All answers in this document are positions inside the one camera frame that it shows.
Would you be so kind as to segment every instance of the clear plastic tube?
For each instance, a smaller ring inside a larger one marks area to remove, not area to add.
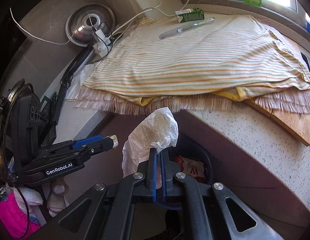
[[[164,39],[166,37],[169,37],[169,36],[173,36],[175,34],[180,34],[180,33],[183,33],[184,31],[186,30],[190,30],[190,29],[194,29],[194,28],[197,28],[201,25],[204,25],[204,24],[207,24],[207,23],[211,23],[215,21],[215,18],[214,17],[210,17],[208,19],[205,19],[205,20],[200,20],[200,21],[196,21],[196,22],[191,22],[191,23],[188,23],[186,25],[183,25],[183,26],[180,26],[180,27],[177,27],[173,30],[170,30],[170,31],[167,31],[167,32],[164,32],[162,33],[159,38],[160,39]]]

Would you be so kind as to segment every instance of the red packaging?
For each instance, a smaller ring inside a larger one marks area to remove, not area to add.
[[[174,161],[178,163],[181,172],[184,172],[187,175],[191,175],[198,182],[207,184],[205,176],[204,176],[204,163],[194,161],[184,157],[175,157]]]

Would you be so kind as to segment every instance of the white granite countertop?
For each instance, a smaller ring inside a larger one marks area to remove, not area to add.
[[[243,149],[293,191],[310,211],[310,146],[245,104],[232,111],[189,111]]]

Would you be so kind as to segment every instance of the trash bin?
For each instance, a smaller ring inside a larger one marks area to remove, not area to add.
[[[185,157],[191,160],[200,161],[204,163],[204,176],[208,185],[213,183],[213,168],[210,161],[210,153],[184,134],[178,136],[176,147],[167,148],[168,157],[170,161],[174,161],[175,157]],[[163,208],[170,210],[180,210],[182,207],[179,203],[165,203],[163,200],[163,188],[156,190],[156,203]]]

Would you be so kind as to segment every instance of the pink cloth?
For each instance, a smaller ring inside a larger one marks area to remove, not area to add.
[[[19,209],[14,193],[9,194],[6,201],[0,202],[0,219],[13,238],[19,238],[25,233],[27,228],[27,215]],[[30,221],[28,233],[23,239],[29,237],[39,228],[40,225],[36,225]]]

